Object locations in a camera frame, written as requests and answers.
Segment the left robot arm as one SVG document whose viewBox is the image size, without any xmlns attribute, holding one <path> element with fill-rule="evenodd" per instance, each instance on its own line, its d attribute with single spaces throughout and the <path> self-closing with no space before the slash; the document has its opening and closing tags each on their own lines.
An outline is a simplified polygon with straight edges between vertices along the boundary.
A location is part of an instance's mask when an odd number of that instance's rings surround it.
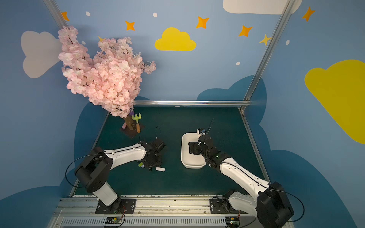
<svg viewBox="0 0 365 228">
<path fill-rule="evenodd" d="M 143 167 L 152 170 L 162 164 L 161 151 L 164 148 L 165 143 L 158 138 L 150 143 L 140 142 L 115 150 L 102 150 L 97 147 L 83 157 L 74 174 L 88 193 L 92 193 L 105 206 L 110 207 L 120 199 L 107 183 L 110 171 L 134 161 L 140 161 Z"/>
</svg>

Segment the left circuit board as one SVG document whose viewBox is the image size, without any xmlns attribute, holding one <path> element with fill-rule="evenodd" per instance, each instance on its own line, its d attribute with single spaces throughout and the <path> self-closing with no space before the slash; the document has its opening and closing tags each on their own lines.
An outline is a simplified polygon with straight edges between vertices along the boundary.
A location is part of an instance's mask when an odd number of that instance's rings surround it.
<svg viewBox="0 0 365 228">
<path fill-rule="evenodd" d="M 122 223 L 121 217 L 107 217 L 105 220 L 105 226 L 117 227 Z"/>
</svg>

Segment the pink cherry blossom tree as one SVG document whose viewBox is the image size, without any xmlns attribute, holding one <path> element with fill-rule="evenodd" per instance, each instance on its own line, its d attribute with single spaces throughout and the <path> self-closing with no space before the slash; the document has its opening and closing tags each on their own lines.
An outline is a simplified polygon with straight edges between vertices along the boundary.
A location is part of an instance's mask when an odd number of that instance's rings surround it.
<svg viewBox="0 0 365 228">
<path fill-rule="evenodd" d="M 77 40 L 76 28 L 64 27 L 58 35 L 62 44 L 58 58 L 68 80 L 67 89 L 88 98 L 112 116 L 129 117 L 141 90 L 142 74 L 154 72 L 156 64 L 144 62 L 141 53 L 133 51 L 130 37 L 99 41 L 100 51 L 91 57 Z"/>
</svg>

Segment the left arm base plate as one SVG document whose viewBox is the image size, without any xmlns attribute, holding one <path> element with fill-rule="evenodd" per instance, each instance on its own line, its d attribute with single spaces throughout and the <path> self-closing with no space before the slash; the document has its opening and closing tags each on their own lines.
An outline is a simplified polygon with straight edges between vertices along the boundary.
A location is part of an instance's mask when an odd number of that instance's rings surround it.
<svg viewBox="0 0 365 228">
<path fill-rule="evenodd" d="M 136 199 L 117 198 L 111 205 L 105 205 L 98 201 L 96 214 L 133 214 L 136 207 Z"/>
</svg>

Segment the circuit board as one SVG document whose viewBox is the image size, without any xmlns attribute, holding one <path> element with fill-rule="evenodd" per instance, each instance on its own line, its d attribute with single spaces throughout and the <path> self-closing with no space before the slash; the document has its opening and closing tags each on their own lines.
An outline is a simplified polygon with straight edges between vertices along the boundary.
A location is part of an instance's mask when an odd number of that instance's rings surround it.
<svg viewBox="0 0 365 228">
<path fill-rule="evenodd" d="M 122 223 L 121 217 L 107 217 L 105 220 L 105 226 L 117 227 Z"/>
<path fill-rule="evenodd" d="M 225 217 L 225 228 L 238 228 L 240 219 L 238 217 Z"/>
</svg>

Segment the white storage box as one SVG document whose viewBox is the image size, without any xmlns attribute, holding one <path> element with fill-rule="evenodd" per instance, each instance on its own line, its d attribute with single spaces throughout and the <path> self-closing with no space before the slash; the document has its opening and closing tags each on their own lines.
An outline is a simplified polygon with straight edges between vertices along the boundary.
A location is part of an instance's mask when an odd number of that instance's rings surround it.
<svg viewBox="0 0 365 228">
<path fill-rule="evenodd" d="M 187 169 L 201 169 L 206 165 L 204 157 L 197 151 L 198 132 L 182 136 L 181 162 Z"/>
</svg>

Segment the black white usb drive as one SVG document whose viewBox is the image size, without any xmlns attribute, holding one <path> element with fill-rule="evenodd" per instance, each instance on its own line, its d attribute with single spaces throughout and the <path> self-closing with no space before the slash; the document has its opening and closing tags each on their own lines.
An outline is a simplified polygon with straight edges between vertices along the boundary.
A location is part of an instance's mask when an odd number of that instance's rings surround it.
<svg viewBox="0 0 365 228">
<path fill-rule="evenodd" d="M 156 170 L 159 172 L 165 172 L 165 168 L 162 167 L 156 167 Z"/>
</svg>

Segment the green toy rake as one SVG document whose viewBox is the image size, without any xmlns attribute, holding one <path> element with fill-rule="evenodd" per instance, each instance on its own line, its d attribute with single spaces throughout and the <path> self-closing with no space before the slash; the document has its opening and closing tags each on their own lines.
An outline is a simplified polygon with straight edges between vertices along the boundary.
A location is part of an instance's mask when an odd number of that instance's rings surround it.
<svg viewBox="0 0 365 228">
<path fill-rule="evenodd" d="M 142 118 L 141 114 L 132 115 L 132 119 L 136 122 L 136 129 L 138 133 L 141 133 L 139 120 Z"/>
</svg>

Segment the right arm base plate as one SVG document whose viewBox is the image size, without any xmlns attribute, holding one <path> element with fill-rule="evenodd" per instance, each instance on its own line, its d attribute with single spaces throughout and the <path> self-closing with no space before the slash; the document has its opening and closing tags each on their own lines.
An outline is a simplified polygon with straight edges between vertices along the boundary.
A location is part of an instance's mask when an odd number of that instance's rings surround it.
<svg viewBox="0 0 365 228">
<path fill-rule="evenodd" d="M 213 197 L 209 199 L 211 214 L 239 214 L 226 198 Z"/>
</svg>

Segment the right circuit board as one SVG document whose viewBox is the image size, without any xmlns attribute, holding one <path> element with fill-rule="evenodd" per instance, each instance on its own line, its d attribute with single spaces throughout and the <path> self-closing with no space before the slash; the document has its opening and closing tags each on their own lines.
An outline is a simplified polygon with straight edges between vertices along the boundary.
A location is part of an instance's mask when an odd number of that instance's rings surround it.
<svg viewBox="0 0 365 228">
<path fill-rule="evenodd" d="M 240 219 L 238 217 L 225 217 L 225 228 L 238 228 Z"/>
</svg>

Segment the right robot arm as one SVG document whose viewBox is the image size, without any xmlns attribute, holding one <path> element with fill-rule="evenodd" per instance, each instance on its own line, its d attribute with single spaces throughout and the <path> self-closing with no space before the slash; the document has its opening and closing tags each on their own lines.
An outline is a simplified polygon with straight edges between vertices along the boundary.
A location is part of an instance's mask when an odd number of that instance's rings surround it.
<svg viewBox="0 0 365 228">
<path fill-rule="evenodd" d="M 279 183 L 263 180 L 240 166 L 227 153 L 219 151 L 207 133 L 184 134 L 181 152 L 185 168 L 209 165 L 240 185 L 247 194 L 229 194 L 229 204 L 234 210 L 255 216 L 263 227 L 282 228 L 294 215 L 288 192 Z"/>
</svg>

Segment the aluminium front rail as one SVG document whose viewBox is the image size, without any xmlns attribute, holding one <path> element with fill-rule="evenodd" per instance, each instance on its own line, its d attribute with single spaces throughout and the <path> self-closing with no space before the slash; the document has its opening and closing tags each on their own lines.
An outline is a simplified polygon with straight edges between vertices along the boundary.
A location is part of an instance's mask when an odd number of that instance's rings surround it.
<svg viewBox="0 0 365 228">
<path fill-rule="evenodd" d="M 260 228 L 254 216 L 211 214 L 209 199 L 220 195 L 126 195 L 136 199 L 133 214 L 96 214 L 98 199 L 87 195 L 62 198 L 49 228 L 225 228 L 225 217 L 238 217 L 239 228 Z M 120 226 L 105 226 L 107 217 L 121 217 Z"/>
</svg>

